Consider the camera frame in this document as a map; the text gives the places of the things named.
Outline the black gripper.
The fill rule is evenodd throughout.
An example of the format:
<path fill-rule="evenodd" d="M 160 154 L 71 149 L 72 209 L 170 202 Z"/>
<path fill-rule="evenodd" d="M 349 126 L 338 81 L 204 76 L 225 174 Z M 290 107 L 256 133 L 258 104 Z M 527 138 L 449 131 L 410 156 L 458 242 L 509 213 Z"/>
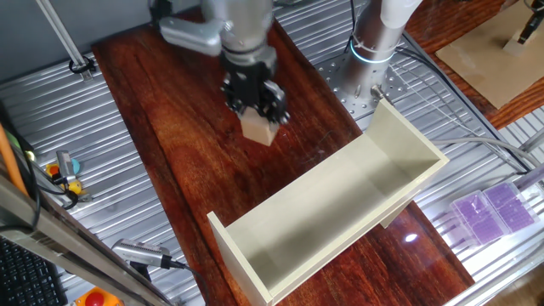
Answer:
<path fill-rule="evenodd" d="M 257 48 L 250 52 L 235 52 L 224 48 L 220 64 L 225 69 L 222 90 L 227 106 L 236 114 L 247 107 L 265 111 L 270 122 L 287 124 L 286 93 L 272 78 L 276 71 L 277 55 L 274 48 Z"/>

